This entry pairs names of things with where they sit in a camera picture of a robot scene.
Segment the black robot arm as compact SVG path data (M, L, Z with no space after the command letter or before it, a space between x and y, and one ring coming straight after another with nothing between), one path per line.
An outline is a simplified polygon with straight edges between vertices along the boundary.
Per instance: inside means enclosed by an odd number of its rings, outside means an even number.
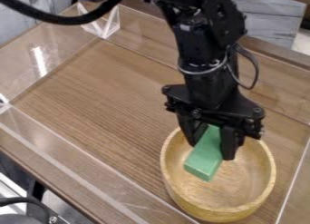
M236 159L245 139L263 137L264 108L241 92L253 87L240 79L240 58L255 61L240 45L247 15L233 0L148 0L162 10L174 33L182 84L162 88L166 109L177 114L190 145L210 126L220 128L226 161Z

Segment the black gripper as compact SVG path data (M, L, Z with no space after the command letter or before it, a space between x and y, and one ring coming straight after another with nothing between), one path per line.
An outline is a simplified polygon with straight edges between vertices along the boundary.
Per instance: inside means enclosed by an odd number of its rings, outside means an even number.
M180 62L184 84L162 87L166 110L174 112L188 143L196 146L213 125L221 132L221 152L225 161L236 159L245 138L263 138L264 108L240 91L240 63Z

